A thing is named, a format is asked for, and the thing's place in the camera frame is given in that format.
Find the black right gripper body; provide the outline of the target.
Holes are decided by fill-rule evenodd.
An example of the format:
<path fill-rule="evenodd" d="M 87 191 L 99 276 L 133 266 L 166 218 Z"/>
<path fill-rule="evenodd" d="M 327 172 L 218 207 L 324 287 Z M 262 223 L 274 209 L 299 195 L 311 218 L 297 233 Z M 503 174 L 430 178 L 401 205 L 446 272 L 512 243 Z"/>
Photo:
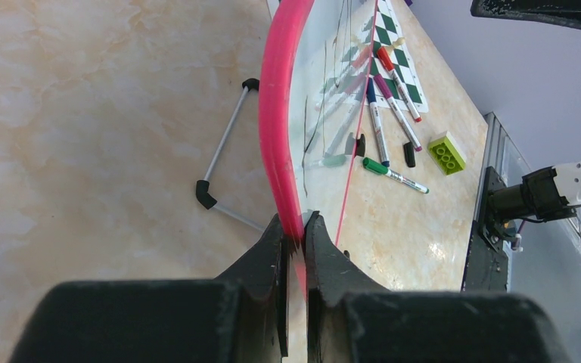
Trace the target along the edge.
<path fill-rule="evenodd" d="M 581 0 L 473 0 L 471 15 L 581 30 Z"/>

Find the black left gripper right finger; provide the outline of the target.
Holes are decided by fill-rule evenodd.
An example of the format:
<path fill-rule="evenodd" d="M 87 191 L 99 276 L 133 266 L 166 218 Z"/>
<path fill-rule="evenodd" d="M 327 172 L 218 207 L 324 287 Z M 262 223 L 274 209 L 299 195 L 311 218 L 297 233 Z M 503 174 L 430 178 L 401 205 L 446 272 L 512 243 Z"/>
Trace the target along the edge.
<path fill-rule="evenodd" d="M 547 314 L 510 293 L 392 291 L 305 229 L 310 362 L 568 362 Z"/>

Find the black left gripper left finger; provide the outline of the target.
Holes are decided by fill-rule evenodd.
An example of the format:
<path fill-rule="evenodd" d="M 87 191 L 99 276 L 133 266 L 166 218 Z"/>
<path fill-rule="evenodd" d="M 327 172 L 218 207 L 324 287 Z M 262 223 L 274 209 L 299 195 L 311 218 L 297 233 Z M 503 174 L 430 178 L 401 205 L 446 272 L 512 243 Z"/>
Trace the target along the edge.
<path fill-rule="evenodd" d="M 279 362 L 287 242 L 278 217 L 211 279 L 67 281 L 35 308 L 12 362 Z"/>

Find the black marker cap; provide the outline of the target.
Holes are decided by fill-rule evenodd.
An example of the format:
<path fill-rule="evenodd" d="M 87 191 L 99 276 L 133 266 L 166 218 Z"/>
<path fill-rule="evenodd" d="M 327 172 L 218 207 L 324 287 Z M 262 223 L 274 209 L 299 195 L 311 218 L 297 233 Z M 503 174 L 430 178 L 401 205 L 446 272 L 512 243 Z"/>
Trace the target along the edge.
<path fill-rule="evenodd" d="M 403 153 L 407 167 L 415 168 L 416 167 L 415 147 L 412 142 L 408 142 L 403 145 Z"/>

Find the pink framed whiteboard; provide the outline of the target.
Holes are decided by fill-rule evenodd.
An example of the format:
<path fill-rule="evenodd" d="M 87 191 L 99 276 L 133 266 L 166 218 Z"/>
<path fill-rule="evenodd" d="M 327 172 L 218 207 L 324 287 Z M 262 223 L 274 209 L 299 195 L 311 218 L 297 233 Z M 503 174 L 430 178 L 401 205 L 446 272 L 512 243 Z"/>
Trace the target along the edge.
<path fill-rule="evenodd" d="M 284 232 L 300 245 L 312 213 L 332 239 L 350 175 L 374 49 L 375 1 L 272 1 L 258 79 L 259 149 Z"/>

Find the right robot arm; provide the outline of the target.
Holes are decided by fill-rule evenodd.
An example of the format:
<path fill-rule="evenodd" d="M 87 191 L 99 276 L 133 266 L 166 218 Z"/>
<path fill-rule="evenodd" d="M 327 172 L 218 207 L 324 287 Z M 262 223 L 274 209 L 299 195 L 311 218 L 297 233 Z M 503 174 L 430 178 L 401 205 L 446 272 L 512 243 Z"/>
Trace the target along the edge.
<path fill-rule="evenodd" d="M 581 30 L 581 1 L 473 1 L 471 14 Z M 540 223 L 570 218 L 581 206 L 581 161 L 531 172 L 519 185 L 490 191 L 486 205 L 500 221 L 535 216 Z"/>

